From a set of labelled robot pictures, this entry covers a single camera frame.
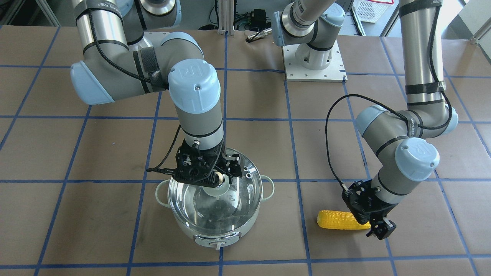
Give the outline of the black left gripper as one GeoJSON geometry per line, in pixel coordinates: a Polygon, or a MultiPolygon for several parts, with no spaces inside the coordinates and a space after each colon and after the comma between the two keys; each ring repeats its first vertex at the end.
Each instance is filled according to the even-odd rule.
{"type": "Polygon", "coordinates": [[[387,203],[380,200],[378,197],[372,197],[369,222],[371,229],[366,234],[366,237],[375,236],[378,237],[379,240],[383,240],[392,234],[397,228],[397,225],[386,217],[397,205],[398,203],[387,203]]]}

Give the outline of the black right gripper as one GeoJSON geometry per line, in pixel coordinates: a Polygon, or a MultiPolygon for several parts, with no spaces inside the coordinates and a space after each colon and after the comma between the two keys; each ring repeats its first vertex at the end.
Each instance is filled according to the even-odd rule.
{"type": "Polygon", "coordinates": [[[207,155],[213,159],[213,169],[208,173],[207,180],[215,181],[216,175],[213,170],[225,174],[228,177],[243,177],[242,154],[236,153],[226,155],[224,144],[219,144],[207,150],[207,155]]]}

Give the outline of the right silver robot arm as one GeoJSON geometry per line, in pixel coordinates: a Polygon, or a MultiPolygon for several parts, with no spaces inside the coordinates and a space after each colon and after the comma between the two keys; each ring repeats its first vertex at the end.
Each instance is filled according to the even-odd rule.
{"type": "Polygon", "coordinates": [[[145,41],[148,26],[179,22],[178,1],[74,0],[72,6],[84,59],[71,66],[71,80],[84,103],[170,93],[185,135],[176,154],[177,167],[158,164],[146,171],[204,187],[243,177],[242,155],[226,153],[216,70],[205,61],[196,40],[173,32],[156,46],[145,41]]]}

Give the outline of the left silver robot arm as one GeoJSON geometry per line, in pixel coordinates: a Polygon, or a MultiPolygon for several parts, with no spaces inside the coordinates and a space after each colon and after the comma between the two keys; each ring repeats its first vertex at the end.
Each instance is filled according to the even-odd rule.
{"type": "MultiPolygon", "coordinates": [[[[326,67],[314,61],[330,52],[344,23],[342,15],[328,14],[333,0],[297,0],[272,19],[278,46],[299,45],[297,60],[311,70],[326,67]]],[[[367,236],[383,240],[396,229],[388,213],[426,180],[440,163],[438,150],[427,142],[451,132],[459,117],[445,91],[441,37],[437,20],[442,0],[402,0],[399,18],[405,68],[407,109],[394,111],[373,101],[356,118],[356,127],[382,168],[372,180],[347,187],[342,199],[359,224],[370,223],[367,236]]]]}

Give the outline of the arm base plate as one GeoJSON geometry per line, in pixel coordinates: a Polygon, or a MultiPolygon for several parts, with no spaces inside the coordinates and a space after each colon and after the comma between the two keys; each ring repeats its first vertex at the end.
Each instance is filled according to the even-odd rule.
{"type": "Polygon", "coordinates": [[[327,51],[317,51],[307,44],[282,47],[287,81],[343,82],[347,80],[338,42],[327,51]]]}

